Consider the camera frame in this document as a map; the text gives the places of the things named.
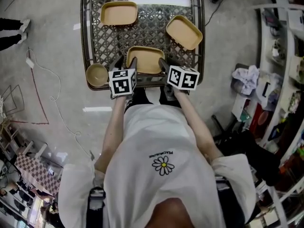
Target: gray floor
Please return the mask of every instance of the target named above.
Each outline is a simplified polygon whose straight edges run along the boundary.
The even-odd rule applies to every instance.
[[[0,17],[32,20],[28,39],[0,52],[0,93],[11,85],[20,85],[25,110],[15,114],[24,134],[40,147],[48,144],[46,154],[60,164],[87,160],[71,134],[64,126],[55,102],[59,84],[56,76],[34,67],[33,74],[49,124],[40,106],[30,68],[25,63],[30,47],[43,67],[56,72],[61,78],[61,93],[57,101],[61,114],[71,131],[80,131],[77,137],[88,152],[96,156],[101,152],[102,140],[109,121],[109,113],[84,113],[84,107],[113,106],[109,91],[91,91],[84,74],[80,30],[73,26],[80,22],[80,0],[0,0]],[[257,57],[258,24],[251,5],[269,0],[225,0],[206,27],[206,54],[203,82],[190,94],[202,119],[215,134],[210,117],[216,114],[227,125],[235,94],[230,90],[231,72],[236,63],[255,64]],[[209,19],[217,5],[205,0],[205,16]],[[158,89],[147,89],[152,101],[157,99]],[[20,94],[15,97],[20,104]]]

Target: shirt sleeve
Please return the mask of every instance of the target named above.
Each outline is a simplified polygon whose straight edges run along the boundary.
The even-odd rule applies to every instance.
[[[58,195],[59,216],[66,228],[86,226],[87,201],[90,190],[103,186],[105,175],[96,171],[92,162],[64,166]]]
[[[246,155],[220,157],[215,159],[211,166],[217,175],[230,182],[247,222],[256,204],[256,189]]]

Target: flower graphic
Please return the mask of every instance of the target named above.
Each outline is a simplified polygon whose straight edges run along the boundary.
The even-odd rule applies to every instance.
[[[154,163],[152,164],[153,167],[155,167],[156,171],[160,171],[160,175],[163,176],[164,174],[168,175],[170,172],[172,172],[172,169],[174,169],[174,165],[168,163],[168,157],[158,157],[154,160]]]

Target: crumpled fabric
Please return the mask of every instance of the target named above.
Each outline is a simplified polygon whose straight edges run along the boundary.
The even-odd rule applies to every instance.
[[[249,69],[236,69],[232,73],[232,77],[240,80],[243,83],[241,93],[244,95],[249,95],[253,89],[256,89],[259,73],[259,69],[256,67],[256,65],[251,65]]]

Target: black pants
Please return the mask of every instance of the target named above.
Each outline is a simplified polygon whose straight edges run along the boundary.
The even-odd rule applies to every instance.
[[[22,23],[20,20],[0,18],[0,31],[2,30],[18,30]],[[0,51],[17,44],[21,40],[21,35],[0,38]]]
[[[181,108],[180,103],[177,100],[175,100],[175,101],[168,101],[167,100],[165,92],[164,92],[163,89],[164,89],[164,87],[162,86],[161,87],[160,103],[163,104],[163,105],[171,105],[171,106],[175,106],[175,107]],[[127,107],[126,107],[126,109],[125,109],[124,112],[126,112],[131,106],[136,105],[136,104],[137,105],[152,104],[148,100],[144,88],[136,88],[136,89],[134,89],[134,94],[133,94],[132,100],[128,103],[128,105],[127,105]]]

